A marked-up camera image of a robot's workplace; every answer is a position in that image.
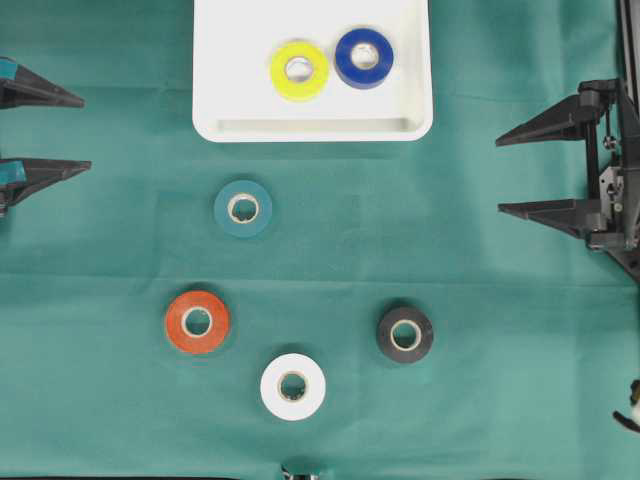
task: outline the green cloth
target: green cloth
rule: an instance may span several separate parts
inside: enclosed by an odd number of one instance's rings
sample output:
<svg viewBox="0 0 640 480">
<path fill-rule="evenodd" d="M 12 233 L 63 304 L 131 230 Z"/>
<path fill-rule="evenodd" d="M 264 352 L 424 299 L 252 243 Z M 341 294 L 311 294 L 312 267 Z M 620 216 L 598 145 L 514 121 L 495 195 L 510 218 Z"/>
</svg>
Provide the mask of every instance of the green cloth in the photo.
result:
<svg viewBox="0 0 640 480">
<path fill-rule="evenodd" d="M 494 139 L 580 81 L 619 75 L 615 2 L 434 0 L 431 132 L 306 145 L 198 136 L 190 1 L 2 7 L 0 55 L 87 101 L 3 112 L 2 157 L 93 169 L 0 224 L 0 473 L 275 480 L 286 462 L 327 479 L 637 478 L 638 437 L 611 419 L 638 374 L 636 285 L 496 211 L 584 194 L 583 145 Z M 213 220 L 238 178 L 274 200 L 248 241 Z M 163 330 L 192 287 L 233 315 L 202 358 Z M 412 366 L 375 341 L 402 299 L 435 328 Z M 258 383 L 293 351 L 328 393 L 286 423 Z"/>
</svg>

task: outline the tape roll core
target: tape roll core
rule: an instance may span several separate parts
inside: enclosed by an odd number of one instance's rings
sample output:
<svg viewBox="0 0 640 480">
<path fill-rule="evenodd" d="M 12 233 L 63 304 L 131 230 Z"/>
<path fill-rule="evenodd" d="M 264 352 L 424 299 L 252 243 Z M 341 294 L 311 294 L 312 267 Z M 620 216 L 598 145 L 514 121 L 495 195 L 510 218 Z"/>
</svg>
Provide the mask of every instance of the tape roll core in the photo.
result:
<svg viewBox="0 0 640 480">
<path fill-rule="evenodd" d="M 311 43 L 287 43 L 271 59 L 273 86 L 280 96 L 289 101 L 311 100 L 324 89 L 328 80 L 329 60 Z"/>
<path fill-rule="evenodd" d="M 403 346 L 395 339 L 396 330 L 407 325 L 413 328 L 415 339 Z M 424 358 L 433 345 L 433 326 L 417 308 L 401 307 L 389 311 L 378 323 L 378 346 L 391 360 L 398 363 L 415 363 Z"/>
<path fill-rule="evenodd" d="M 197 310 L 205 312 L 209 319 L 202 334 L 194 334 L 187 328 L 189 314 Z M 183 293 L 171 303 L 165 316 L 167 338 L 176 348 L 191 355 L 214 351 L 222 345 L 230 330 L 231 316 L 227 307 L 209 292 Z"/>
</svg>

